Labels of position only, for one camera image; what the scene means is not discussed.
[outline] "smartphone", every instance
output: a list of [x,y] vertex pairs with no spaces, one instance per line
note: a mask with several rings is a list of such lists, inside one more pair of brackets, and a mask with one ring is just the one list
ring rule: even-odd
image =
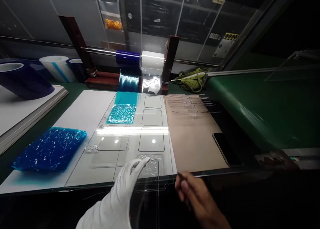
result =
[[215,140],[224,160],[226,161],[227,165],[230,167],[233,166],[241,166],[242,163],[230,144],[228,143],[225,135],[223,133],[213,133],[213,139]]

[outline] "plastic bag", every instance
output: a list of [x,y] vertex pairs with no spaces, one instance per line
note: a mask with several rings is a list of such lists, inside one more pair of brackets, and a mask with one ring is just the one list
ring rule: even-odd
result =
[[100,12],[105,23],[105,28],[123,31],[120,18],[119,0],[98,0],[98,2]]

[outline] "bare hand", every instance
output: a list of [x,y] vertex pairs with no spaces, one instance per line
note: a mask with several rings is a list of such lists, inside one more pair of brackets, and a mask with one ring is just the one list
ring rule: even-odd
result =
[[175,189],[182,202],[191,203],[196,218],[203,229],[231,229],[227,219],[219,210],[201,178],[195,178],[191,173],[181,173],[185,180],[177,176]]

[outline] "orange object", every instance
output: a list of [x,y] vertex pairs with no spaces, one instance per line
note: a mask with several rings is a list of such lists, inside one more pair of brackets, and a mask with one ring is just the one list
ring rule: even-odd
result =
[[109,19],[105,19],[105,27],[107,29],[114,29],[114,30],[121,30],[122,29],[122,25],[119,21],[113,21],[113,20],[109,20]]

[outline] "gloved hand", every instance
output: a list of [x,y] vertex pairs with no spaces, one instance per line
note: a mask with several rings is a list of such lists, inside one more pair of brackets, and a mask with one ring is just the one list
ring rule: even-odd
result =
[[131,195],[142,169],[149,160],[150,158],[146,157],[143,160],[134,159],[126,163],[111,191],[102,201],[98,201],[86,211],[76,229],[131,229],[129,219]]

